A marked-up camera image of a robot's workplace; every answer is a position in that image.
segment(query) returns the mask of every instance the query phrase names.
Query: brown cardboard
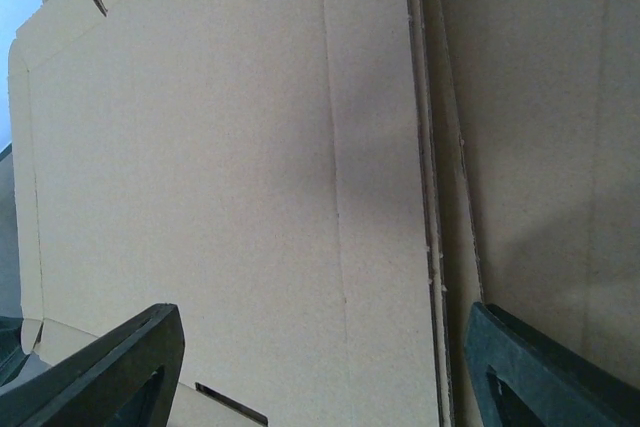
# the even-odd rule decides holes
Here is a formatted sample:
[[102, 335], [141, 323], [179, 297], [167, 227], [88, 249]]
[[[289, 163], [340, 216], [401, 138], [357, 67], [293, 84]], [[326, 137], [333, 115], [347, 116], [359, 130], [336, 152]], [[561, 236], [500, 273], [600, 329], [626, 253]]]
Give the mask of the brown cardboard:
[[443, 7], [487, 300], [640, 385], [640, 0]]
[[14, 124], [41, 318], [102, 335], [175, 302], [187, 385], [274, 425], [437, 425], [407, 12], [50, 0]]
[[42, 331], [33, 352], [43, 362], [56, 365], [96, 340], [95, 335], [52, 319], [44, 319]]

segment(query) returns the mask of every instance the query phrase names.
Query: corrugated cardboard edge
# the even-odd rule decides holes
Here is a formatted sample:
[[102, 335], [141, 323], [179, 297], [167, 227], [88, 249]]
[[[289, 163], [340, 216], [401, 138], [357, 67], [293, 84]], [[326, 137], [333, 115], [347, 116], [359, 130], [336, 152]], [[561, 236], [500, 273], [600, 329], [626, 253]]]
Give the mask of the corrugated cardboard edge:
[[423, 15], [423, 0], [408, 0], [411, 27], [416, 99], [419, 121], [421, 168], [427, 245], [430, 247], [431, 306], [436, 372], [438, 381], [440, 425], [455, 424], [449, 335], [447, 322], [447, 289], [443, 272], [442, 237], [433, 145], [433, 120], [429, 87], [429, 65]]
[[[370, 4], [371, 4], [372, 6], [375, 6], [375, 2], [376, 2], [376, 0], [371, 0], [371, 1], [370, 1]], [[52, 3], [60, 3], [60, 0], [51, 0], [47, 5], [51, 5]], [[42, 22], [42, 21], [43, 21], [42, 15], [39, 15], [38, 17], [39, 17], [38, 21], [39, 21], [39, 22]], [[73, 12], [73, 11], [68, 12], [68, 16], [67, 16], [67, 18], [69, 19], [69, 22], [73, 22], [74, 20], [78, 20], [78, 19], [74, 19], [74, 12]], [[95, 23], [92, 23], [92, 22], [85, 22], [84, 20], [86, 20], [86, 19], [82, 19], [82, 24], [83, 24], [83, 29], [84, 29], [84, 30], [83, 30], [83, 29], [79, 29], [79, 30], [78, 30], [77, 26], [74, 26], [74, 29], [73, 29], [73, 35], [76, 35], [76, 34], [77, 34], [78, 36], [79, 36], [79, 35], [82, 35], [82, 33], [84, 33], [84, 32], [86, 32], [86, 31], [88, 31], [88, 30], [89, 30], [89, 29], [91, 29], [93, 26], [97, 25], [97, 23], [98, 23], [99, 21], [102, 21], [102, 17], [100, 17], [100, 18], [99, 18], [99, 20], [95, 20]], [[399, 20], [398, 20], [398, 23], [399, 23], [399, 24], [400, 24], [400, 23], [402, 23], [402, 22], [403, 22], [403, 19], [399, 19]], [[55, 35], [53, 35], [53, 36], [52, 36], [52, 39], [53, 39], [54, 41], [56, 41], [56, 42], [60, 42], [60, 39], [56, 38], [56, 37], [55, 37]], [[48, 44], [46, 44], [46, 43], [43, 43], [42, 47], [43, 47], [43, 49], [44, 49], [44, 50], [46, 50], [46, 55], [44, 55], [44, 54], [43, 54], [42, 56], [34, 57], [33, 59], [31, 59], [31, 60], [32, 60], [32, 65], [33, 65], [33, 66], [37, 66], [39, 63], [44, 62], [45, 60], [47, 60], [47, 58], [50, 58], [51, 56], [55, 55], [55, 54], [56, 54], [56, 52], [58, 52], [58, 50], [59, 50], [59, 49], [57, 49], [56, 45], [51, 46], [51, 45], [48, 45]], [[412, 113], [412, 110], [410, 110], [410, 109], [407, 109], [406, 111], [407, 111], [408, 113], [410, 113], [410, 114]], [[412, 132], [415, 132], [415, 133], [416, 133], [416, 135], [417, 135], [417, 128], [416, 128], [415, 126], [412, 126], [412, 129], [413, 129], [413, 130], [412, 130]], [[416, 191], [415, 191], [415, 192], [416, 192], [416, 194], [417, 194], [417, 197], [416, 197], [416, 198], [418, 199], [418, 202], [420, 202], [420, 200], [421, 200], [421, 198], [420, 198], [420, 185], [419, 185], [419, 176], [417, 175], [417, 173], [416, 173], [416, 182], [415, 182], [415, 187], [416, 187]], [[414, 215], [414, 217], [415, 217], [415, 216], [421, 216], [421, 215], [422, 215], [422, 214], [418, 212], [418, 213], [416, 213], [416, 214]], [[390, 255], [390, 257], [391, 257], [391, 258], [395, 258], [395, 257], [396, 257], [396, 254]], [[425, 275], [425, 278], [424, 278], [424, 284], [425, 284], [425, 287], [426, 287], [426, 286], [427, 286], [427, 278], [426, 278], [426, 275]], [[389, 358], [389, 359], [387, 360], [387, 363], [388, 363], [388, 365], [389, 365], [389, 368], [390, 368], [390, 369], [392, 369], [392, 368], [393, 368], [393, 363], [394, 363], [393, 359], [392, 359], [392, 358]]]
[[471, 305], [481, 301], [483, 293], [441, 0], [424, 0], [424, 15], [433, 141], [438, 165], [443, 268], [449, 285], [454, 411], [459, 425], [482, 425], [464, 360], [464, 336]]

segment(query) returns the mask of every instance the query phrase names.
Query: flattened cardboard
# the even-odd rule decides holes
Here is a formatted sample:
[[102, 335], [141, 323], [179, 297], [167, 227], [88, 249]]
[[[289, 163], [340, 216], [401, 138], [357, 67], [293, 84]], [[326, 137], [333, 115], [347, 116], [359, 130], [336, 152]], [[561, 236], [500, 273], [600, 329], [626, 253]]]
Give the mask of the flattened cardboard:
[[487, 300], [640, 385], [640, 0], [443, 7]]
[[29, 79], [44, 317], [175, 302], [186, 384], [438, 424], [406, 0], [121, 0], [74, 39]]

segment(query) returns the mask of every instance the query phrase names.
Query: black plastic object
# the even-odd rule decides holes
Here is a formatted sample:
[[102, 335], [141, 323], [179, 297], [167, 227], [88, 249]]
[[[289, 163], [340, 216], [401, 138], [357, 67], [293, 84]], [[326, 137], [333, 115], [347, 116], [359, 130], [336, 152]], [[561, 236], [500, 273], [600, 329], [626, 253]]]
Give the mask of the black plastic object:
[[0, 317], [0, 386], [15, 379], [27, 361], [20, 343], [21, 331], [22, 319]]
[[0, 425], [164, 427], [183, 354], [178, 308], [154, 305], [0, 396]]
[[472, 307], [465, 355], [485, 427], [640, 426], [640, 391], [495, 305]]

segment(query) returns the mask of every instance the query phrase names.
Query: cardboard sheet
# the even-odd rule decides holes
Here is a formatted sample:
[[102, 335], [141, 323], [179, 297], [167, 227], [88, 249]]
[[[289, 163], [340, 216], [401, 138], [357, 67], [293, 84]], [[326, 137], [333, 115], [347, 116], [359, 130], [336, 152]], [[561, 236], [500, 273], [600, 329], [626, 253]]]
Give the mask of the cardboard sheet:
[[443, 0], [486, 297], [640, 386], [640, 0]]
[[187, 385], [274, 425], [437, 425], [407, 12], [120, 0], [41, 47], [29, 21], [43, 317], [174, 302]]

